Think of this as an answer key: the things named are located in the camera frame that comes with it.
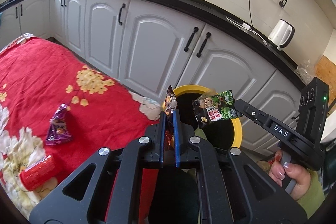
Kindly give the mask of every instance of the red floral blanket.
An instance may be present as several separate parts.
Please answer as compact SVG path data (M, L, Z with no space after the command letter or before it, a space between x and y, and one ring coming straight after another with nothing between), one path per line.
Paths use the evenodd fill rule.
M46 146L49 120L63 103L73 140ZM26 34L0 52L0 181L28 218L32 208L99 148L124 147L156 123L156 102L79 62L66 48ZM53 153L63 172L33 192L19 173ZM157 172L144 170L142 220L149 212Z

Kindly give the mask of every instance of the yellow flower pattern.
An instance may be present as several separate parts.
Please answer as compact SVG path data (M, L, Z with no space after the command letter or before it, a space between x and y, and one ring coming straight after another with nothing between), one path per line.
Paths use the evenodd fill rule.
M4 102L7 97L7 92L0 92L0 102Z
M77 104L77 103L79 103L79 97L78 97L78 96L74 96L74 97L72 97L71 102L72 102L74 105Z
M73 86L72 85L68 85L68 87L65 89L65 92L66 93L70 93L70 92L72 92L73 91Z
M87 105L89 105L89 102L86 99L82 99L81 100L81 105L82 106L87 106Z
M83 93L89 94L103 94L107 91L107 86L113 86L115 82L112 79L105 79L105 77L98 71L89 68L88 66L82 66L82 70L77 72L76 83L79 88L74 88L72 85L68 85L65 89L66 93L76 92L76 95L72 97L71 103L80 103L81 106L88 106L89 101L86 98L80 99L77 94L81 90Z
M5 89L7 86L7 84L3 84L2 88ZM4 102L6 100L6 97L7 97L7 92L2 90L0 92L0 102Z

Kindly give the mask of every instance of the stainless steel kettle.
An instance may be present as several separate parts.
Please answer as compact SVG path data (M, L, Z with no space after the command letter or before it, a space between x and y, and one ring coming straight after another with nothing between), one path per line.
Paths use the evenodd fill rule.
M288 46L294 36L294 33L295 28L293 25L283 19L280 19L268 36L268 39L277 45L277 49L281 51L282 48Z

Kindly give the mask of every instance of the cable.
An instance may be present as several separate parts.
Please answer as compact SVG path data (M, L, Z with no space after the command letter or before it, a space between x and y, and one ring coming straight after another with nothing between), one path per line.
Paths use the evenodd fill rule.
M251 15L251 2L250 2L250 0L249 0L249 11L250 11L251 25L252 25L252 27L254 28L254 26L253 26L253 23L252 23L252 15Z
M255 35L259 36L259 37L262 39L262 41L264 42L265 46L268 45L267 42L266 42L266 40L265 40L259 33L255 32L255 31L252 30L252 29L245 28L243 25L239 24L238 22L234 21L233 19L231 19L231 18L229 18L229 17L226 17L226 19L227 19L228 21L230 21L232 24L236 25L237 27L239 27L239 28L243 28L243 29L245 29L245 30L247 30L247 31L250 31L251 33L254 33Z

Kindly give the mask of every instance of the snack wrapper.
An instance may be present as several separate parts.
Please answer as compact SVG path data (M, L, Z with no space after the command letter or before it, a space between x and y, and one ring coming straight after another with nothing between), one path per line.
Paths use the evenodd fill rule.
M60 105L51 118L46 145L56 145L72 140L72 135L69 133L65 123L67 107L67 104Z
M177 100L173 88L171 85L167 89L167 95L165 100L165 112L168 118L168 121L173 123L173 112L177 107Z
M167 96L165 100L165 113L167 116L164 124L164 135L162 143L163 164L173 165L175 163L175 143L174 143L174 125L173 113L177 107L177 100L171 86L167 89Z
M200 98L193 101L194 114L199 128L218 121L229 120L241 117L242 114L235 109L235 99L232 90L207 98Z

